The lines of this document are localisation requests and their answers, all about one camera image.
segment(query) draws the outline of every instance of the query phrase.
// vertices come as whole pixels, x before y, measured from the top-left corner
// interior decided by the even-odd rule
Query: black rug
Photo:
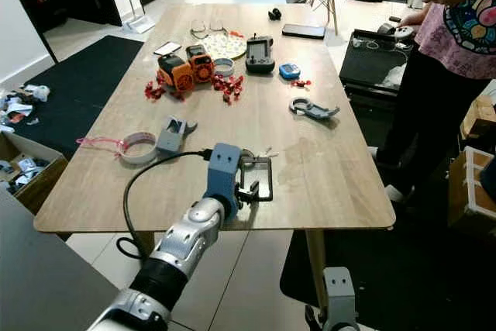
[[[28,119],[12,125],[15,132],[71,159],[78,148],[75,140],[91,128],[142,45],[106,36],[28,81],[51,92]],[[35,117],[40,123],[27,126]]]
[[[367,142],[382,144],[392,111],[352,106]],[[360,323],[380,331],[492,329],[494,247],[447,229],[447,164],[446,159],[406,206],[394,207],[392,231],[325,232],[327,265],[350,270]],[[382,171],[381,177],[388,184],[394,173]],[[316,305],[302,231],[293,234],[281,290]]]

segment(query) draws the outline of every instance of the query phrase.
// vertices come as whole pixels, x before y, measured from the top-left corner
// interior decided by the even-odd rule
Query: person
[[[471,102],[496,78],[496,0],[423,0],[400,26],[420,26],[385,144],[369,147],[378,166],[397,168],[386,186],[405,202],[446,156]],[[400,159],[417,136],[405,167]]]

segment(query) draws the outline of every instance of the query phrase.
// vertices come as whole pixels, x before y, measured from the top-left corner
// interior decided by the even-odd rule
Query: wooden table
[[[308,245],[323,306],[322,229],[385,228],[394,212],[357,120],[350,108],[325,44],[281,35],[285,22],[316,25],[307,5],[278,5],[283,21],[270,22],[267,5],[171,6],[136,56],[88,136],[122,139],[135,131],[157,135],[168,115],[198,121],[185,150],[230,143],[258,153],[272,146],[274,200],[257,209],[244,208],[223,229],[308,229]],[[277,66],[295,62],[307,89],[291,87],[277,73],[246,76],[244,59],[236,75],[244,74],[241,99],[228,106],[222,94],[198,88],[185,102],[164,96],[147,101],[145,84],[157,69],[153,51],[168,40],[189,46],[193,19],[222,19],[227,29],[245,36],[271,35]],[[178,54],[185,57],[184,48]],[[288,110],[292,98],[305,96],[324,107],[338,105],[340,113],[328,122],[295,116]],[[44,232],[124,232],[122,192],[138,167],[115,160],[111,153],[80,148],[55,185],[35,219]],[[185,157],[155,167],[133,185],[129,197],[135,227],[144,232],[165,231],[206,189],[207,163]]]

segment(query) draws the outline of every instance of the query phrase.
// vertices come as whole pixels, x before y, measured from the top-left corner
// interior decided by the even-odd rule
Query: cartoon print
[[[445,7],[444,22],[460,46],[496,54],[496,0],[466,0]]]

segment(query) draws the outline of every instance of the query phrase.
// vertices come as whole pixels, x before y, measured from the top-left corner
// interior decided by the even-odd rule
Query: cardboard box
[[[448,225],[494,242],[496,202],[480,183],[481,171],[493,155],[465,147],[449,166]]]
[[[15,178],[20,172],[17,162],[26,157],[39,158],[50,162],[45,169],[14,194],[35,215],[40,210],[45,199],[47,199],[62,172],[64,172],[67,160],[58,151],[32,140],[14,133],[0,133],[0,159],[8,161],[14,168],[14,172],[10,174],[0,171],[0,181],[10,181]]]
[[[482,136],[496,138],[496,111],[490,96],[481,95],[472,102],[460,130],[464,140]]]

